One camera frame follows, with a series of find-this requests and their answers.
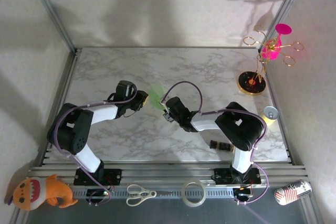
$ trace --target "gold wire stand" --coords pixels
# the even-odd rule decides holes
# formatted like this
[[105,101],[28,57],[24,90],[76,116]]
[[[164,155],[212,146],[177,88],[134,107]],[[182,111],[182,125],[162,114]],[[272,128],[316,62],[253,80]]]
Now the gold wire stand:
[[[263,75],[266,74],[266,69],[267,69],[267,65],[270,62],[270,55],[272,52],[277,52],[279,54],[283,55],[283,62],[288,66],[288,67],[292,67],[295,65],[296,61],[295,59],[290,56],[290,55],[285,55],[283,52],[281,52],[281,49],[283,47],[293,47],[294,50],[296,51],[302,51],[304,49],[304,46],[302,43],[300,42],[294,42],[293,44],[288,44],[288,45],[282,45],[282,46],[277,46],[278,41],[279,41],[279,35],[271,40],[269,40],[266,36],[266,34],[264,33],[264,28],[262,25],[256,25],[253,28],[254,31],[263,34],[266,43],[262,43],[260,41],[255,40],[253,37],[247,36],[244,38],[243,42],[244,44],[248,45],[248,46],[252,46],[255,43],[257,44],[261,44],[264,46],[264,48],[266,49],[265,51],[261,51],[258,55],[257,55],[257,70],[255,72],[255,74],[253,75],[253,77],[248,80],[248,84],[249,85],[255,85],[257,84],[257,81],[259,81],[259,84],[262,84],[263,82],[265,82],[264,78],[262,77]],[[242,90],[244,93],[246,94],[250,94],[250,95],[255,95],[255,93],[251,93],[249,92],[247,89],[247,83],[246,83],[246,87],[242,87],[242,85],[239,84],[239,79],[238,79],[238,87],[240,90]]]

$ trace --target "metal frame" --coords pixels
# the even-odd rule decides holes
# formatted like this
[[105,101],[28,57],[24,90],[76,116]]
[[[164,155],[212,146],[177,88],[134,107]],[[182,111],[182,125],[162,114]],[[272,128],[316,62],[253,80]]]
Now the metal frame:
[[65,44],[69,48],[70,52],[74,54],[76,52],[75,46],[73,45],[71,38],[66,32],[61,20],[57,16],[50,0],[40,0],[40,1],[43,4],[44,8],[46,9],[47,13],[49,14],[51,21],[54,23],[56,29],[58,30],[60,36],[62,37]]
[[[72,75],[75,70],[75,66],[80,55],[80,50],[77,50],[71,38],[68,36],[64,26],[62,25],[60,19],[58,18],[55,10],[52,7],[50,0],[40,0],[44,5],[47,13],[49,14],[52,22],[54,23],[56,29],[59,31],[62,39],[65,41],[67,47],[72,52],[73,60],[71,66],[66,76],[66,82],[62,88],[62,94],[57,100],[57,109],[64,103],[70,83],[72,80]],[[288,11],[293,4],[294,0],[284,0],[282,6],[280,7],[274,21],[271,24],[271,29],[268,30],[267,36],[271,37],[275,33],[275,24],[280,23],[285,16],[288,14]],[[276,97],[269,85],[270,93],[274,104],[276,104]],[[283,139],[285,140],[285,145],[288,150],[288,145],[286,143],[286,135],[283,131],[283,124],[280,122],[281,133],[283,134]],[[46,146],[46,153],[50,151],[51,146]],[[45,153],[42,153],[41,156],[41,166],[32,167],[28,171],[28,176],[39,176],[39,177],[48,177],[51,174],[57,173],[59,178],[69,184],[69,186],[74,190],[83,190],[87,189],[83,186],[74,186],[73,178],[76,173],[77,166],[73,165],[71,161],[54,161],[45,157]],[[165,187],[165,188],[177,188],[181,187],[182,184],[190,179],[198,179],[207,185],[207,188],[218,189],[218,188],[227,188],[226,185],[215,185],[214,181],[211,180],[211,175],[213,174],[213,169],[215,168],[225,168],[229,166],[227,162],[195,162],[195,163],[155,163],[155,162],[145,162],[145,163],[133,163],[133,162],[105,162],[106,168],[118,168],[122,169],[122,180],[120,188],[125,188],[128,183],[141,183],[146,187]],[[269,177],[271,187],[281,187],[286,184],[289,184],[297,179],[309,180],[306,169],[302,165],[292,165],[287,162],[259,162],[258,163],[263,169],[266,170],[266,173]],[[265,176],[261,174],[262,184],[256,187],[265,187]],[[314,200],[314,195],[311,194],[310,197],[305,197],[301,199],[303,209],[306,214],[306,219],[309,224],[323,223],[321,215],[318,211],[316,202]],[[26,223],[28,218],[28,212],[20,211],[15,209],[11,224],[15,223]]]
[[[271,99],[272,99],[272,103],[273,105],[279,110],[280,112],[280,115],[281,115],[281,110],[278,106],[278,100],[275,96],[275,93],[273,91],[273,88],[272,88],[272,81],[268,78],[268,75],[267,73],[265,74],[265,77],[266,77],[266,81],[268,83],[268,90],[269,90],[269,93],[270,93],[270,96],[271,96]],[[288,153],[288,157],[290,158],[291,160],[291,163],[293,165],[295,164],[298,164],[299,162],[297,161],[296,157],[292,155],[291,151],[290,151],[290,148],[288,146],[288,141],[287,141],[287,134],[286,134],[286,130],[285,130],[285,125],[282,121],[282,117],[280,116],[278,118],[278,124],[279,124],[279,128],[280,128],[280,133],[281,133],[281,136],[282,136],[282,139],[284,140],[284,144],[285,144],[285,147],[286,147],[286,151]]]
[[290,8],[292,7],[293,3],[295,0],[284,0],[282,5],[280,6],[277,14],[275,15],[271,25],[269,26],[269,29],[266,33],[266,37],[267,38],[272,38],[276,31],[275,31],[275,26],[278,23],[281,23],[287,16]]

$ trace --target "white marble surface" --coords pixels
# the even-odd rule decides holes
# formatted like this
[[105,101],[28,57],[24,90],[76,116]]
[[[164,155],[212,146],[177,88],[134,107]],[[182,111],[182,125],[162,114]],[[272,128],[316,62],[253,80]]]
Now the white marble surface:
[[[202,112],[236,101],[258,113],[272,105],[268,90],[251,97],[237,87],[243,71],[255,70],[256,49],[207,48],[84,48],[78,60],[67,102],[76,105],[105,100],[120,80],[133,82],[148,92],[151,85],[166,90],[181,80],[194,82],[203,93]],[[199,96],[187,84],[173,89],[190,110],[197,110]],[[228,161],[233,155],[210,150],[210,140],[228,142],[220,131],[187,133],[169,123],[163,111],[148,102],[129,118],[105,121],[91,127],[88,145],[104,161]],[[51,159],[62,159],[57,150]],[[287,153],[277,123],[258,144],[256,161],[286,161]]]

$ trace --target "scissor handle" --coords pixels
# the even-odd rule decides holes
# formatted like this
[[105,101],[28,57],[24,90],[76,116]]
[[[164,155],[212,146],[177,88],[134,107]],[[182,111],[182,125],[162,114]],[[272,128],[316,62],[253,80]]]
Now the scissor handle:
[[[130,187],[137,187],[137,188],[140,188],[141,190],[140,191],[131,191],[131,190],[129,190]],[[145,189],[142,186],[139,186],[137,184],[129,185],[127,187],[127,192],[129,194],[135,194],[135,196],[130,196],[126,200],[126,204],[130,207],[138,206],[139,204],[141,204],[145,200],[150,199],[150,198],[154,198],[156,196],[156,191],[147,190],[147,189]],[[134,200],[134,199],[140,199],[140,201],[138,203],[135,203],[135,204],[130,204],[129,200]]]

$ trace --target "pink decoration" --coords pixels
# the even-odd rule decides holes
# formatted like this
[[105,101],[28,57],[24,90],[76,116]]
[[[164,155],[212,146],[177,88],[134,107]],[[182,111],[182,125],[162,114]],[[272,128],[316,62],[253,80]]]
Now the pink decoration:
[[[290,26],[286,24],[278,24],[275,26],[275,30],[279,33],[278,42],[275,47],[280,47],[282,45],[281,35],[290,34],[292,32],[292,28],[290,28]],[[272,42],[272,39],[266,42],[266,46],[268,46],[270,42]],[[264,47],[262,56],[266,59],[269,57],[270,60],[275,60],[278,57],[281,48],[276,48],[275,51],[267,50],[266,52],[266,50],[267,47]]]

